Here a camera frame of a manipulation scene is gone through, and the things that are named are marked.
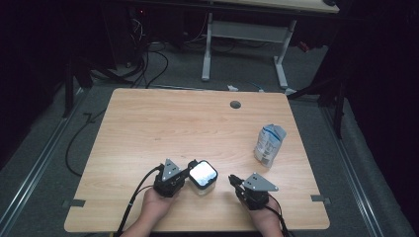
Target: human hand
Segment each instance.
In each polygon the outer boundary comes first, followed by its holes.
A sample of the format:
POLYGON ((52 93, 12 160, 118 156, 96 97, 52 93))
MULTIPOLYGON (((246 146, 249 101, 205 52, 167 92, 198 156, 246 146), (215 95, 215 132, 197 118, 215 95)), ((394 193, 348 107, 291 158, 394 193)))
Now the human hand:
MULTIPOLYGON (((252 219, 253 225, 261 232, 264 237, 283 237, 281 230, 281 221, 278 216, 267 208, 249 210, 244 202, 243 206, 248 210, 252 219)), ((277 202, 269 196, 269 201, 266 206, 272 208, 277 213, 280 213, 280 206, 277 202)))
POLYGON ((173 197, 162 197, 153 188, 148 189, 144 194, 138 220, 124 232, 122 237, 148 236, 158 221, 169 212, 179 192, 175 193, 173 197))

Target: wooden table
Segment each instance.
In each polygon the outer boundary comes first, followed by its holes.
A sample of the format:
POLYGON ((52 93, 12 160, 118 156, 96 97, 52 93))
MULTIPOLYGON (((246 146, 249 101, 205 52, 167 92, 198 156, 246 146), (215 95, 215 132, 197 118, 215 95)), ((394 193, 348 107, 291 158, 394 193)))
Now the wooden table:
MULTIPOLYGON (((325 229, 329 219, 296 127, 287 97, 279 93, 117 89, 108 106, 74 199, 69 232, 116 231, 126 205, 141 179, 170 158, 180 168, 197 159, 218 170, 213 191, 199 197, 182 189, 169 214, 155 231, 250 231, 250 218, 228 182, 234 174, 253 172, 280 188, 289 229, 325 229), (238 101, 240 109, 233 109, 238 101), (253 156, 263 125, 274 123, 288 133, 271 169, 253 156)), ((152 185, 154 175, 144 185, 152 185)), ((140 193, 126 227, 138 217, 140 193)))

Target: round hole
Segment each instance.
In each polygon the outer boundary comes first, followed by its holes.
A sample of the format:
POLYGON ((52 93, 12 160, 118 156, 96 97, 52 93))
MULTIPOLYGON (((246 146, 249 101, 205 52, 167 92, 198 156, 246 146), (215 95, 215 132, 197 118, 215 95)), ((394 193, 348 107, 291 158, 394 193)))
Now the round hole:
POLYGON ((232 101, 232 102, 230 102, 230 106, 231 106, 233 109, 239 109, 239 108, 241 107, 241 104, 240 104, 240 102, 238 102, 238 101, 232 101))

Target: cable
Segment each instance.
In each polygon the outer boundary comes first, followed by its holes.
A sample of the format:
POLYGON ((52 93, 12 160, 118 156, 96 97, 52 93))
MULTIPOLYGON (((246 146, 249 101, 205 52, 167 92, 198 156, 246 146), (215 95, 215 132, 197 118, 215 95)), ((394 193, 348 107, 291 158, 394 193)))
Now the cable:
POLYGON ((236 43, 239 44, 239 45, 242 45, 242 46, 247 46, 247 47, 252 47, 252 48, 261 48, 261 47, 265 47, 265 46, 268 46, 270 44, 273 44, 272 42, 265 41, 265 42, 261 42, 258 45, 252 45, 252 44, 249 44, 249 43, 240 42, 240 40, 237 40, 236 43))
POLYGON ((110 79, 115 80, 116 82, 122 83, 122 84, 131 84, 130 81, 127 81, 124 77, 121 77, 114 72, 108 70, 108 68, 102 66, 101 64, 98 64, 94 61, 90 61, 87 58, 84 57, 77 57, 76 62, 81 63, 81 65, 87 67, 87 68, 94 68, 100 73, 104 74, 105 76, 109 77, 110 79))
POLYGON ((261 86, 259 86, 258 84, 253 83, 253 82, 249 82, 249 81, 246 81, 246 82, 252 84, 255 87, 257 87, 259 89, 259 92, 264 92, 263 88, 261 86))
POLYGON ((126 220, 127 220, 128 216, 129 216, 130 209, 132 208, 133 203, 135 202, 136 196, 139 194, 139 192, 141 192, 142 190, 145 189, 145 188, 144 189, 140 189, 141 186, 142 186, 142 184, 145 182, 145 180, 148 178, 148 176, 150 176, 153 172, 158 171, 158 170, 162 170, 163 168, 164 168, 164 165, 163 164, 160 164, 159 166, 154 167, 151 171, 149 171, 144 176, 144 178, 142 178, 142 180, 139 183, 138 187, 135 189, 135 192, 133 193, 131 199, 129 200, 128 206, 126 207, 126 212, 124 213, 123 220, 121 221, 121 224, 120 224, 120 228, 118 228, 117 236, 121 236, 123 234, 123 229, 124 229, 124 226, 126 225, 126 220))
POLYGON ((145 89, 148 89, 148 87, 150 87, 150 84, 153 82, 153 81, 155 81, 161 74, 163 74, 165 71, 166 71, 166 69, 167 69, 167 67, 169 66, 169 59, 163 54, 163 53, 161 53, 161 52, 158 52, 158 51, 153 51, 154 53, 157 53, 157 54, 160 54, 162 57, 164 57, 165 59, 166 59, 166 66, 164 67, 164 69, 157 75, 157 76, 155 76, 153 79, 151 79, 147 84, 146 84, 146 86, 145 86, 145 89))
MULTIPOLYGON (((123 84, 130 84, 131 82, 128 82, 125 79, 130 77, 130 76, 133 76, 133 75, 137 74, 138 72, 140 72, 143 69, 143 67, 144 67, 143 59, 142 59, 142 56, 139 55, 138 60, 137 60, 137 65, 135 66, 135 68, 132 71, 130 71, 126 74, 123 74, 123 75, 117 75, 110 70, 108 70, 108 72, 113 73, 114 75, 118 76, 120 78, 120 79, 117 80, 118 82, 121 82, 123 84)), ((92 77, 96 78, 96 79, 99 79, 99 80, 115 79, 115 77, 111 77, 110 74, 106 74, 106 75, 104 74, 105 76, 102 76, 102 75, 99 75, 99 74, 97 74, 93 71, 90 71, 90 75, 92 77)))
POLYGON ((289 229, 287 228, 286 223, 284 221, 283 209, 281 208, 280 203, 274 197, 272 197, 271 195, 269 195, 269 197, 271 197, 277 203, 277 205, 280 209, 280 212, 275 211, 273 208, 271 208, 270 206, 267 206, 267 205, 265 205, 265 208, 271 210, 272 212, 274 212, 278 216, 278 218, 280 219, 280 222, 281 222, 281 226, 283 227, 282 229, 283 229, 284 236, 293 237, 293 234, 289 231, 289 229))
POLYGON ((204 47, 206 47, 206 42, 200 42, 200 40, 204 40, 205 38, 202 38, 202 39, 199 39, 199 40, 195 40, 195 41, 193 41, 193 42, 186 42, 186 43, 184 43, 184 46, 185 47, 187 47, 187 48, 190 48, 190 49, 202 49, 202 48, 204 48, 204 47), (200 44, 200 46, 190 46, 190 45, 188 45, 188 43, 189 44, 192 44, 192 43, 195 43, 195 44, 200 44))
POLYGON ((141 84, 141 81, 142 81, 142 79, 144 79, 144 84, 145 85, 147 85, 147 80, 145 79, 145 71, 147 70, 147 68, 148 68, 148 50, 146 51, 146 53, 145 53, 145 56, 146 56, 146 60, 145 60, 145 62, 144 62, 144 64, 145 64, 145 66, 144 66, 144 68, 142 69, 142 73, 138 76, 138 78, 136 78, 135 79, 135 81, 132 83, 132 85, 131 85, 131 88, 133 88, 133 87, 136 87, 136 88, 138 88, 138 86, 141 84))
POLYGON ((209 17, 209 14, 206 13, 206 17, 204 18, 203 26, 201 27, 201 30, 198 33, 198 35, 195 38, 193 38, 193 39, 191 39, 189 41, 185 41, 184 43, 199 41, 199 40, 203 40, 203 39, 206 39, 207 38, 207 37, 203 37, 203 38, 199 39, 199 37, 203 34, 204 28, 206 27, 206 22, 207 22, 208 17, 209 17))
POLYGON ((214 42, 220 42, 220 45, 221 45, 221 46, 223 46, 223 45, 222 45, 222 43, 223 43, 223 42, 228 42, 229 44, 231 44, 231 48, 229 48, 229 49, 227 49, 227 50, 217 50, 217 49, 215 49, 215 48, 212 46, 212 47, 211 47, 211 49, 212 49, 213 51, 216 51, 216 52, 230 52, 230 51, 234 50, 234 49, 235 49, 235 47, 236 47, 235 40, 232 40, 232 39, 219 39, 219 40, 214 41, 214 42))
POLYGON ((141 193, 141 191, 143 191, 145 189, 148 189, 148 188, 151 188, 151 187, 153 187, 153 186, 146 186, 146 187, 140 189, 136 194, 138 195, 139 193, 141 193))
POLYGON ((68 143, 67 146, 67 150, 65 151, 65 166, 67 167, 67 169, 75 176, 81 177, 81 174, 77 173, 76 171, 74 171, 69 163, 69 159, 68 159, 68 154, 70 152, 70 148, 71 145, 73 144, 74 140, 76 139, 76 137, 78 136, 78 134, 90 123, 92 123, 97 117, 99 117, 101 114, 103 114, 105 112, 106 109, 100 111, 97 115, 95 115, 92 118, 88 118, 86 123, 84 125, 82 125, 77 132, 73 135, 73 137, 71 138, 70 142, 68 143))
POLYGON ((138 41, 141 41, 141 37, 142 37, 142 30, 143 30, 143 28, 142 28, 142 23, 141 23, 139 20, 137 20, 137 19, 132 19, 132 20, 138 24, 138 25, 136 26, 135 30, 133 30, 133 32, 134 32, 134 33, 136 33, 136 31, 138 30, 138 28, 139 28, 139 27, 141 27, 141 32, 139 33, 139 39, 138 39, 138 41))

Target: metal bracket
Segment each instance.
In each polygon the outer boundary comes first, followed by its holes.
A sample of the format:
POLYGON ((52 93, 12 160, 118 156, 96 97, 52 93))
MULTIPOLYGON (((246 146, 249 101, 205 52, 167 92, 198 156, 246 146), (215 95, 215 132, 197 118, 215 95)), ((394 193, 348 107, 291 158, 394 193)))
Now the metal bracket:
POLYGON ((182 170, 177 165, 175 165, 173 161, 167 158, 166 163, 164 164, 162 181, 170 180, 172 177, 181 173, 181 171, 182 170))
POLYGON ((322 201, 325 205, 331 204, 332 202, 330 201, 329 197, 324 197, 322 195, 312 195, 311 196, 311 201, 322 201))
POLYGON ((274 184, 263 178, 258 173, 253 173, 247 180, 243 182, 243 186, 247 189, 250 189, 252 191, 277 191, 278 187, 276 187, 274 184))
POLYGON ((83 207, 85 203, 86 203, 86 200, 83 200, 83 199, 65 200, 62 203, 62 207, 63 208, 68 208, 70 206, 83 207))

